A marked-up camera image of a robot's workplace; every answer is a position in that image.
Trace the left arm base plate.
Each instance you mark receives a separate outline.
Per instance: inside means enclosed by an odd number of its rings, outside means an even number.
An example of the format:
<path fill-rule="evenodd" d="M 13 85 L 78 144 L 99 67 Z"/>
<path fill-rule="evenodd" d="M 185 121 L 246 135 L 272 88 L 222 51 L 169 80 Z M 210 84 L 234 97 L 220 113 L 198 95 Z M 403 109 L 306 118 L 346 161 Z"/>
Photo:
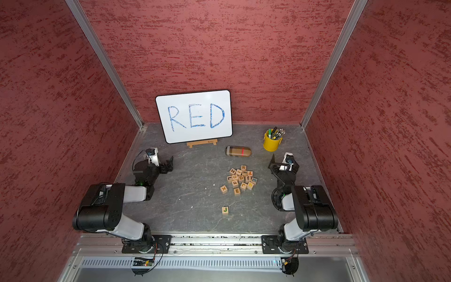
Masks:
<path fill-rule="evenodd" d="M 152 235 L 149 240 L 123 240 L 123 254 L 167 254 L 171 235 Z"/>

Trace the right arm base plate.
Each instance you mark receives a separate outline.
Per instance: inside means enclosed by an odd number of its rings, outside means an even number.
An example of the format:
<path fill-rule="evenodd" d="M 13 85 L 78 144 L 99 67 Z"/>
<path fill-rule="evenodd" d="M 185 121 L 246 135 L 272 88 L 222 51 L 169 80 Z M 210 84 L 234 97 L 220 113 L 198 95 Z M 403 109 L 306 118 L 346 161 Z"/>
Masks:
<path fill-rule="evenodd" d="M 306 255 L 309 253 L 305 238 L 300 241 L 288 241 L 276 235 L 264 235 L 261 236 L 261 244 L 264 254 Z"/>

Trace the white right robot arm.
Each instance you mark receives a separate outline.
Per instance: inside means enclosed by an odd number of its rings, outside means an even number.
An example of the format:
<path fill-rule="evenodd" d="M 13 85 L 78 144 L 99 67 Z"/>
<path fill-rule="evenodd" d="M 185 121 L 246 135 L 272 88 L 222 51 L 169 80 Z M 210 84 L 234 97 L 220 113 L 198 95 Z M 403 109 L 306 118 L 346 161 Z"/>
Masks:
<path fill-rule="evenodd" d="M 321 185 L 295 184 L 299 164 L 293 154 L 286 153 L 282 162 L 276 162 L 273 156 L 268 168 L 277 180 L 277 187 L 271 194 L 273 206 L 280 212 L 295 213 L 295 219 L 283 224 L 278 232 L 281 245 L 338 228 L 338 216 L 325 189 Z"/>

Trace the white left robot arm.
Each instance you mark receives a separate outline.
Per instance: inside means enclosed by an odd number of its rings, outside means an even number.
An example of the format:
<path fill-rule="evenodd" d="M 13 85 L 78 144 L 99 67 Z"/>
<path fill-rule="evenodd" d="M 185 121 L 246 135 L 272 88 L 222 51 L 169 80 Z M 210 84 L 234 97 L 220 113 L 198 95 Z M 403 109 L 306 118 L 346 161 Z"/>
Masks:
<path fill-rule="evenodd" d="M 123 205 L 149 201 L 155 192 L 154 184 L 159 175 L 167 174 L 173 169 L 172 157 L 160 163 L 157 157 L 148 156 L 144 161 L 132 164 L 134 185 L 125 183 L 91 185 L 75 212 L 72 220 L 73 228 L 87 233 L 109 233 L 128 243 L 151 248 L 154 239 L 150 227 L 124 215 Z"/>

